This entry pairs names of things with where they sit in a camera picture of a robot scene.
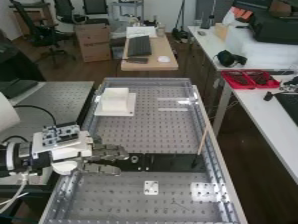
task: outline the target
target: wall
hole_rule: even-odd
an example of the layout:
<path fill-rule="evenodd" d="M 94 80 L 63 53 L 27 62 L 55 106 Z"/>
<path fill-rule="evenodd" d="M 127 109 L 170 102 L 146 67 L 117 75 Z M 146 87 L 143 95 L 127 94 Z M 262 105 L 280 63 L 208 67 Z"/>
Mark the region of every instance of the wall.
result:
<path fill-rule="evenodd" d="M 10 40 L 21 36 L 19 28 L 11 10 L 7 8 L 9 0 L 0 0 L 0 29 Z"/>
<path fill-rule="evenodd" d="M 106 0 L 107 6 L 114 1 L 115 0 Z M 151 20 L 152 16 L 156 15 L 158 21 L 160 23 L 166 24 L 166 31 L 170 32 L 175 25 L 182 0 L 143 0 L 143 1 L 144 1 L 144 19 Z M 50 3 L 51 14 L 54 17 L 53 0 L 46 0 L 46 2 Z M 75 9 L 75 12 L 83 14 L 82 0 L 71 0 L 71 4 Z M 114 17 L 118 18 L 118 8 L 114 7 L 114 9 L 111 9 L 111 7 L 109 6 L 109 14 L 110 15 L 111 15 L 111 10 L 114 11 Z M 133 14 L 133 9 L 126 9 L 126 10 L 123 9 L 123 14 L 125 13 Z M 186 29 L 186 26 L 192 25 L 194 15 L 195 15 L 195 0 L 186 0 L 184 29 Z M 58 23 L 59 31 L 62 31 L 62 32 L 73 31 L 71 25 L 61 24 L 58 21 L 57 21 L 57 23 Z"/>

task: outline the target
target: black chair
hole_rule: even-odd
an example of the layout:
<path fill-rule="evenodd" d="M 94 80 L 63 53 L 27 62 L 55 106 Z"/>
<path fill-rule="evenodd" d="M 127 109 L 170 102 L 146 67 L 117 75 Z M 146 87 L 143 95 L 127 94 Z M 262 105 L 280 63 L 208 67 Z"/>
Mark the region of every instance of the black chair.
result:
<path fill-rule="evenodd" d="M 67 24 L 83 23 L 89 18 L 73 13 L 74 7 L 70 0 L 54 0 L 55 18 L 59 22 Z"/>
<path fill-rule="evenodd" d="M 105 0 L 83 0 L 83 10 L 86 15 L 107 14 L 107 5 Z"/>
<path fill-rule="evenodd" d="M 39 62 L 42 59 L 51 57 L 53 64 L 55 65 L 55 55 L 70 56 L 65 50 L 54 50 L 54 47 L 58 48 L 58 42 L 62 40 L 69 40 L 71 36 L 58 32 L 54 25 L 43 25 L 42 19 L 39 20 L 39 25 L 35 25 L 33 20 L 26 14 L 23 7 L 19 2 L 10 0 L 27 28 L 30 31 L 27 40 L 34 47 L 49 47 L 49 52 L 43 53 L 41 58 L 35 61 Z"/>

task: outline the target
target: cardboard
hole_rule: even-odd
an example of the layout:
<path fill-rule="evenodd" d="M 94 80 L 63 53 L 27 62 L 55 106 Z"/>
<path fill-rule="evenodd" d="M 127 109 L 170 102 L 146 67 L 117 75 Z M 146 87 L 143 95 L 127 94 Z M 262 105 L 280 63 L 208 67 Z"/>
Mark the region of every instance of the cardboard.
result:
<path fill-rule="evenodd" d="M 110 60 L 109 35 L 105 24 L 83 24 L 75 26 L 83 62 Z"/>
<path fill-rule="evenodd" d="M 224 26 L 222 23 L 215 23 L 215 35 L 222 39 L 222 41 L 226 40 L 227 35 L 227 26 Z"/>

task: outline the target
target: red container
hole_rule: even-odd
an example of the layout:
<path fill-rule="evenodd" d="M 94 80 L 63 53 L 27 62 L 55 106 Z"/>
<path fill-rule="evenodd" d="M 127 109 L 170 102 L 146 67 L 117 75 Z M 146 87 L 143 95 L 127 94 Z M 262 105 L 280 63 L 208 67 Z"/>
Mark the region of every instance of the red container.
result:
<path fill-rule="evenodd" d="M 279 82 L 271 77 L 271 75 L 266 71 L 250 70 L 244 71 L 244 75 L 248 76 L 248 78 L 255 83 L 255 87 L 259 89 L 279 87 Z"/>
<path fill-rule="evenodd" d="M 226 70 L 220 75 L 232 89 L 254 89 L 255 84 L 252 80 L 243 74 L 242 71 Z"/>
<path fill-rule="evenodd" d="M 234 89 L 279 87 L 279 82 L 262 70 L 224 70 L 220 75 Z"/>

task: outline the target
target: white foam block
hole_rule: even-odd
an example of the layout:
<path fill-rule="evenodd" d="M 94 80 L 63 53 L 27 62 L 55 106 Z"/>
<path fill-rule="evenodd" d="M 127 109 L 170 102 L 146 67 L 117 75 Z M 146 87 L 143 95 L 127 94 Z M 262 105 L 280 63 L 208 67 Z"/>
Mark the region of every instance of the white foam block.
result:
<path fill-rule="evenodd" d="M 101 96 L 101 109 L 103 112 L 127 111 L 127 88 L 106 88 Z"/>

